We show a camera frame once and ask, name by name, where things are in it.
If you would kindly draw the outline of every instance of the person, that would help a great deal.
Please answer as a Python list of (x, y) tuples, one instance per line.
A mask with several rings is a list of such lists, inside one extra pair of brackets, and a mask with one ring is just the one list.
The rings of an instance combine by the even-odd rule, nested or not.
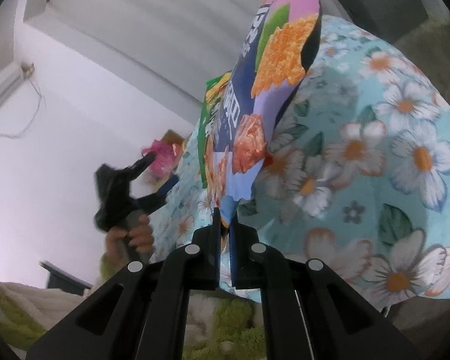
[(139, 225), (127, 231), (111, 228), (104, 240), (100, 276), (84, 295), (74, 295), (60, 289), (36, 288), (21, 283), (0, 282), (0, 335), (12, 350), (24, 359), (26, 351), (47, 330), (75, 309), (112, 275), (125, 267), (128, 256), (122, 240), (128, 235), (129, 245), (138, 253), (152, 254), (153, 229), (148, 216), (139, 217)]

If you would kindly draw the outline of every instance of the green leaf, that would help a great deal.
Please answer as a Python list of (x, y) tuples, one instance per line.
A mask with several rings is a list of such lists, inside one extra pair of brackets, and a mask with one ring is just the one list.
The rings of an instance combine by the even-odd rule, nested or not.
[(252, 200), (240, 204), (238, 206), (238, 213), (242, 216), (252, 216), (255, 214), (258, 214), (257, 211), (257, 200), (255, 200), (255, 198), (253, 198)]
[(373, 110), (373, 107), (371, 105), (367, 105), (362, 110), (362, 112), (360, 112), (360, 115), (358, 115), (356, 120), (362, 124), (362, 128), (363, 128), (367, 123), (377, 120), (377, 115), (375, 115), (375, 111)]
[(270, 35), (275, 32), (277, 27), (282, 28), (288, 22), (288, 14), (290, 13), (290, 3), (282, 5), (263, 25), (262, 34), (257, 46), (257, 57), (255, 59), (255, 71), (258, 70), (260, 61), (262, 60), (263, 50), (268, 43)]
[(378, 237), (387, 250), (413, 231), (407, 214), (390, 204), (383, 205), (378, 228)]
[(310, 104), (308, 103), (308, 100), (305, 100), (303, 103), (295, 104), (295, 113), (298, 116), (307, 116), (309, 108)]
[(290, 127), (287, 130), (284, 131), (286, 134), (290, 134), (293, 139), (300, 138), (303, 134), (305, 134), (308, 130), (307, 126), (304, 126), (303, 124), (298, 124), (296, 126)]
[(321, 155), (323, 151), (323, 132), (319, 132), (305, 145), (305, 157)]
[(377, 51), (382, 51), (382, 49), (378, 46), (372, 47), (371, 49), (368, 49), (366, 52), (367, 57), (371, 57), (373, 53), (376, 53)]

